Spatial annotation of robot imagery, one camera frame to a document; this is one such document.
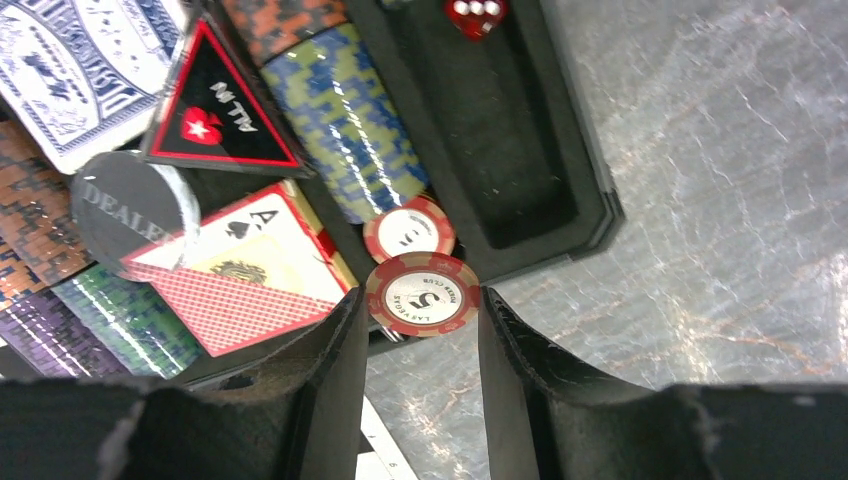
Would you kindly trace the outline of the red white poker chip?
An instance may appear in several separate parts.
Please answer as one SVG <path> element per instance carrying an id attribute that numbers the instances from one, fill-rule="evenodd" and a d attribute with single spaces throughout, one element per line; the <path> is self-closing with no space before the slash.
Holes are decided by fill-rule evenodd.
<path id="1" fill-rule="evenodd" d="M 370 315 L 413 337 L 454 332 L 472 322 L 481 285 L 463 261 L 438 252 L 409 252 L 378 265 L 365 282 Z"/>
<path id="2" fill-rule="evenodd" d="M 447 215 L 428 195 L 392 209 L 364 225 L 363 239 L 372 258 L 383 263 L 409 252 L 450 255 L 456 234 Z"/>

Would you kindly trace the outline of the green blue chip roll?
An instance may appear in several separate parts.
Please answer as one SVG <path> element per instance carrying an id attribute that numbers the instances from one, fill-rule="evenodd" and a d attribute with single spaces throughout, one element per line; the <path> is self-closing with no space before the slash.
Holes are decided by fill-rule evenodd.
<path id="1" fill-rule="evenodd" d="M 261 73 L 348 222 L 367 223 L 427 188 L 426 170 L 353 24 L 291 47 Z"/>

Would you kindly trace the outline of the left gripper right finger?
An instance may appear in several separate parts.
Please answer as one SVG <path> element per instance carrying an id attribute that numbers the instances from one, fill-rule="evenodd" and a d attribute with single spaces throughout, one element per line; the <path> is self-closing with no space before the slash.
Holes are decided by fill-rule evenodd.
<path id="1" fill-rule="evenodd" d="M 479 362 L 495 479 L 843 479 L 847 388 L 607 374 L 483 288 Z"/>

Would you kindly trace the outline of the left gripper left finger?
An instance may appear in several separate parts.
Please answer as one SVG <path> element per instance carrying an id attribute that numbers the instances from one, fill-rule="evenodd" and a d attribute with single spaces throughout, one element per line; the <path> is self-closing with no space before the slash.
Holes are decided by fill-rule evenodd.
<path id="1" fill-rule="evenodd" d="M 153 377 L 1 384 L 5 479 L 352 479 L 368 348 L 361 289 L 245 370 L 190 390 Z"/>

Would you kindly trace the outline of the black poker carrying case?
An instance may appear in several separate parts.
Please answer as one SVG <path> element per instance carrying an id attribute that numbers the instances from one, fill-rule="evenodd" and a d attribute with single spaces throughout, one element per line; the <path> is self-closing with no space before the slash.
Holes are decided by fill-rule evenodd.
<path id="1" fill-rule="evenodd" d="M 480 41 L 442 1 L 343 2 L 483 281 L 607 246 L 624 214 L 541 2 Z"/>

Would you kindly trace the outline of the pink brown chip roll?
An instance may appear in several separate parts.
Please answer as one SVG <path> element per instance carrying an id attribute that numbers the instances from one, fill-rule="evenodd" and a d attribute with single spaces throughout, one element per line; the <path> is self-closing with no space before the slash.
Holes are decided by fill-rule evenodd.
<path id="1" fill-rule="evenodd" d="M 1 240 L 1 310 L 46 289 L 47 285 Z"/>

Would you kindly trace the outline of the small red die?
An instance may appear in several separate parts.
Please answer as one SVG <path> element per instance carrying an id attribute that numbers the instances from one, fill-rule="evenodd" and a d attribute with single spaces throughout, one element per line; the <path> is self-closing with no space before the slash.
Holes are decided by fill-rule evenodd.
<path id="1" fill-rule="evenodd" d="M 447 0 L 444 12 L 469 40 L 479 41 L 499 26 L 508 12 L 506 0 Z"/>

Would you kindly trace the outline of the purple poker chip roll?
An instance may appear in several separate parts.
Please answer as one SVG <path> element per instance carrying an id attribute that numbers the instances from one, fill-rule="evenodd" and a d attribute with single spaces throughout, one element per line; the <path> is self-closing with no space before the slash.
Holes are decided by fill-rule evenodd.
<path id="1" fill-rule="evenodd" d="M 1 311 L 1 337 L 48 377 L 107 377 L 129 370 L 50 290 Z"/>

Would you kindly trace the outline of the clear round disc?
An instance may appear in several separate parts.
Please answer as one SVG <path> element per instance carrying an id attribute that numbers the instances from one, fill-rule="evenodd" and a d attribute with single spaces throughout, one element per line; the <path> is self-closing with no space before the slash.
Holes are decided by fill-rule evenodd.
<path id="1" fill-rule="evenodd" d="M 71 211 L 94 259 L 117 276 L 152 282 L 187 264 L 201 210 L 174 167 L 137 150 L 95 155 L 74 175 Z"/>

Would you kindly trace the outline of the brown poker chip roll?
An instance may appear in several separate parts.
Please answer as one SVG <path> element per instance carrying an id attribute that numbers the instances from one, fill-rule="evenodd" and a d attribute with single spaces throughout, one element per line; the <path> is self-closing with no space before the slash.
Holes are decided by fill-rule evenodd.
<path id="1" fill-rule="evenodd" d="M 344 2 L 337 0 L 224 0 L 220 4 L 257 66 L 348 20 Z"/>

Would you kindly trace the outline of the brown 100 chip roll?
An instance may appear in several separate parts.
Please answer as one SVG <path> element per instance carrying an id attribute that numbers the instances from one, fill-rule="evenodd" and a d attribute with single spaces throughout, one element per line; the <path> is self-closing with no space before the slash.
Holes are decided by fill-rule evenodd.
<path id="1" fill-rule="evenodd" d="M 14 120 L 1 122 L 1 237 L 49 286 L 93 262 L 64 177 Z"/>

